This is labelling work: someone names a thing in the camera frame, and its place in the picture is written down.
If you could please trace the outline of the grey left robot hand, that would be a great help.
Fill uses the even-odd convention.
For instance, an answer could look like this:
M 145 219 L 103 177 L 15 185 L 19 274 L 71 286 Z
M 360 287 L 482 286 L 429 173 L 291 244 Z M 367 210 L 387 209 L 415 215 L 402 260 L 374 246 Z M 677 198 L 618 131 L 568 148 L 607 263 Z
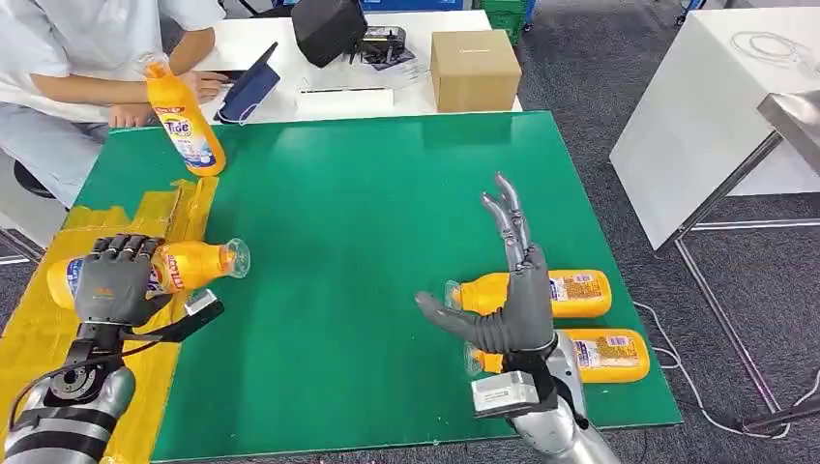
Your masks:
M 151 259 L 160 237 L 119 233 L 98 238 L 83 258 L 74 310 L 84 323 L 141 327 L 172 299 L 147 296 Z

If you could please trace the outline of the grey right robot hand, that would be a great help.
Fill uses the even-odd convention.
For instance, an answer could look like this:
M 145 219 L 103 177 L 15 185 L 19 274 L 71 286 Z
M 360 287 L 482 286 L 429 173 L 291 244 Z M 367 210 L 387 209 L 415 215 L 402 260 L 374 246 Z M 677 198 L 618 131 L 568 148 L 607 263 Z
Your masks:
M 414 296 L 423 316 L 445 332 L 486 353 L 539 352 L 555 337 L 548 266 L 532 238 L 519 195 L 500 172 L 497 198 L 484 192 L 482 203 L 493 216 L 504 245 L 508 284 L 504 303 L 488 315 L 444 306 L 428 292 Z

